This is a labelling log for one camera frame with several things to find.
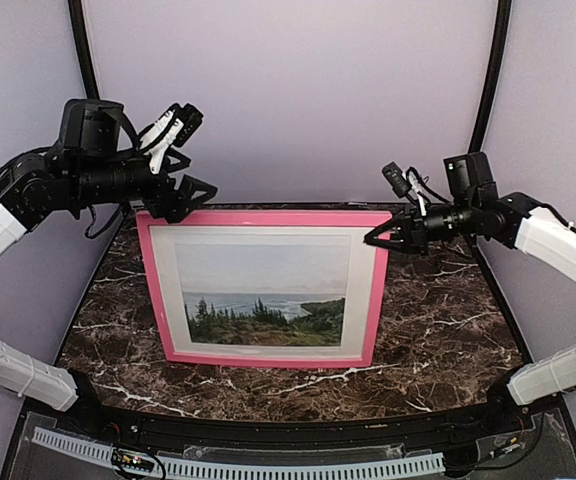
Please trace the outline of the landscape photo print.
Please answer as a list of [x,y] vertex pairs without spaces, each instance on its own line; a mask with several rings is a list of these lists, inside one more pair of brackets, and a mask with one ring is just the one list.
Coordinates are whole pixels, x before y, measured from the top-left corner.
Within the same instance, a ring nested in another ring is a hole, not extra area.
[[194,343],[340,345],[350,241],[197,244],[176,248],[184,314]]

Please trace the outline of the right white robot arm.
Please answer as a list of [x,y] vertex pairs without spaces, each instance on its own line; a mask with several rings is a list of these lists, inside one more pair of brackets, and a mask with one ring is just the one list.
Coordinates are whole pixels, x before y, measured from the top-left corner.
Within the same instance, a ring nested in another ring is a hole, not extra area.
[[[433,242],[482,237],[521,253],[576,287],[576,226],[549,204],[513,193],[482,204],[454,202],[419,212],[406,208],[369,231],[366,244],[401,254],[425,255]],[[517,406],[576,390],[576,342],[502,377],[496,396],[478,413],[489,434],[502,432]]]

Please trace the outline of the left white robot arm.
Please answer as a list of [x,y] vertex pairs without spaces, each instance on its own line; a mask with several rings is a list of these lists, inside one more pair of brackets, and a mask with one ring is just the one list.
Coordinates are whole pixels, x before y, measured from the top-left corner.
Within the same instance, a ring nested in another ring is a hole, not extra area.
[[[0,152],[0,166],[16,152]],[[52,364],[92,274],[120,220],[97,239],[91,223],[57,212],[0,257],[0,340]],[[21,399],[0,387],[0,417],[16,418]]]

